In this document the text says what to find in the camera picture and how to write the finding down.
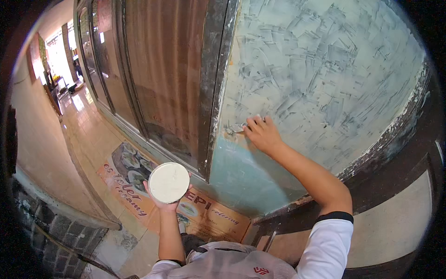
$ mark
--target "printed banner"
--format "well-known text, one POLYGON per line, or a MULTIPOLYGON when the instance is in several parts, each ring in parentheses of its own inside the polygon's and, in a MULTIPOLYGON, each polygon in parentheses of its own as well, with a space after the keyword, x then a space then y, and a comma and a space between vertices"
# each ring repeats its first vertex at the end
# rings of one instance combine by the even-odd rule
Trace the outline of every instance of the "printed banner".
MULTIPOLYGON (((142 182, 149 179, 156 167, 155 162, 124 142, 97 171, 113 196, 149 229, 153 229, 151 213, 158 214, 158 211, 153 210, 155 204, 142 182)), ((246 216, 211 200, 194 188, 180 200, 177 217, 185 224, 187 233, 205 241, 240 242, 250 223, 246 216)))

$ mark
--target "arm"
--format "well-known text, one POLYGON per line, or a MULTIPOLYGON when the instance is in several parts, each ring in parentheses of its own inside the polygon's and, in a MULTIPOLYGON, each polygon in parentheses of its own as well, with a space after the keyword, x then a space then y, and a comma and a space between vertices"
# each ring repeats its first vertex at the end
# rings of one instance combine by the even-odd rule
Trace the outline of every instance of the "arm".
MULTIPOLYGON (((146 191, 150 195, 147 181, 143 182, 146 191)), ((177 207, 179 201, 173 204, 160 203, 151 195, 152 201, 158 207, 160 213, 160 243, 158 257, 160 260, 176 260, 185 263, 183 243, 177 220, 177 207)))
POLYGON ((352 201, 348 188, 324 167, 286 145, 271 117, 265 122, 259 117, 248 118, 246 136, 254 145, 281 164, 305 187, 310 196, 322 207, 320 215, 333 211, 352 214, 352 201))

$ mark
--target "shirt logo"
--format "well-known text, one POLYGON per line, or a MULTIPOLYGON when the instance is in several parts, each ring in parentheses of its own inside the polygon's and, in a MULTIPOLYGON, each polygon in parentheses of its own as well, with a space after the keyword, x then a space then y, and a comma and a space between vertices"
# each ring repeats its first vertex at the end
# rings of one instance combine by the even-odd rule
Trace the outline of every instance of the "shirt logo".
POLYGON ((259 268, 259 267, 254 267, 254 272, 260 275, 265 275, 269 273, 269 271, 266 268, 259 268))

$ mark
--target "hand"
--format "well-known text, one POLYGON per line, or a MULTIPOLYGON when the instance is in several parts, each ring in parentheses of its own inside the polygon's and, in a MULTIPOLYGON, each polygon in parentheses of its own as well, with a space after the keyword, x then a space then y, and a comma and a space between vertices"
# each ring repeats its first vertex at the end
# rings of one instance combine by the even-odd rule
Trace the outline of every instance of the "hand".
POLYGON ((249 125, 243 126, 245 135, 262 152, 271 157, 275 148, 282 144, 279 131, 270 116, 265 116, 265 122, 260 116, 249 117, 246 122, 249 125))
POLYGON ((176 212, 178 204, 180 203, 180 200, 177 200, 176 202, 171 203, 171 204, 162 203, 162 202, 158 201, 157 199, 155 199, 152 196, 152 194, 150 194, 148 181, 144 180, 142 183, 144 184, 144 188, 145 188, 146 192, 149 194, 150 198, 154 202, 155 206, 158 207, 160 212, 161 211, 164 211, 164 212, 176 212))

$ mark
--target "ceiling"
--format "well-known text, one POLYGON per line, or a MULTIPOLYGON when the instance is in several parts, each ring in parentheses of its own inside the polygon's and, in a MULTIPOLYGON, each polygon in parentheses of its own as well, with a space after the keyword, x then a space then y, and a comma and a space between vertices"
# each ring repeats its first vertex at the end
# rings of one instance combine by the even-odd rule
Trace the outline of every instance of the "ceiling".
POLYGON ((38 32, 44 41, 57 33, 62 25, 73 20, 73 5, 74 0, 64 0, 42 16, 38 32))

